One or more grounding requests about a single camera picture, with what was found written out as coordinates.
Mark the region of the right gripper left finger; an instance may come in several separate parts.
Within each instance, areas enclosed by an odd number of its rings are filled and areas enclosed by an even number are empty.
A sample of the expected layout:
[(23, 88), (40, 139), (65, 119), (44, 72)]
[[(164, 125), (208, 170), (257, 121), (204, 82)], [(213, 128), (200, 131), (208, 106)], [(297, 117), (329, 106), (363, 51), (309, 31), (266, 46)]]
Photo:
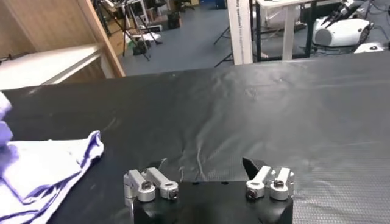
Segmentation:
[(165, 200), (175, 201), (179, 197), (179, 184), (170, 180), (156, 167), (148, 167), (144, 171), (133, 169), (123, 175), (124, 199), (140, 202), (152, 202), (156, 193)]

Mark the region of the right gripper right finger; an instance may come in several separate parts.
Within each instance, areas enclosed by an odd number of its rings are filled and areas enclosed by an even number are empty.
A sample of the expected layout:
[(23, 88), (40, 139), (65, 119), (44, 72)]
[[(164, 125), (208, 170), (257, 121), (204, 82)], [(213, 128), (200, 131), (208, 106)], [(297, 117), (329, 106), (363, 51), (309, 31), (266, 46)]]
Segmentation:
[(250, 201), (266, 194), (277, 201), (285, 201), (294, 195), (295, 174), (287, 167), (274, 169), (260, 160), (243, 158), (242, 164), (249, 178), (246, 181), (246, 198)]

